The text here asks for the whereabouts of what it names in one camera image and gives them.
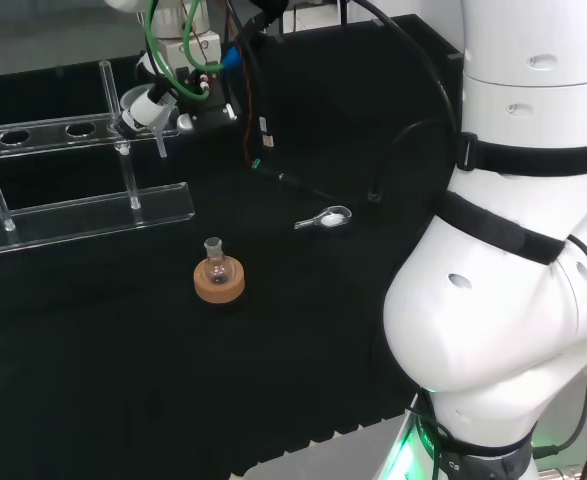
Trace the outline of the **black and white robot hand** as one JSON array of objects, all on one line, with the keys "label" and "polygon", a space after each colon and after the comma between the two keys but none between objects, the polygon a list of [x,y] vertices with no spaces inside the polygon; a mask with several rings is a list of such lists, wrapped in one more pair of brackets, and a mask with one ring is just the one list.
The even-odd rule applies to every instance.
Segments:
[{"label": "black and white robot hand", "polygon": [[147,132],[161,137],[167,129],[190,134],[197,128],[219,128],[238,120],[239,109],[232,104],[218,63],[172,71],[150,41],[145,48],[138,67],[150,75],[152,84],[114,122],[124,138],[133,140]]}]

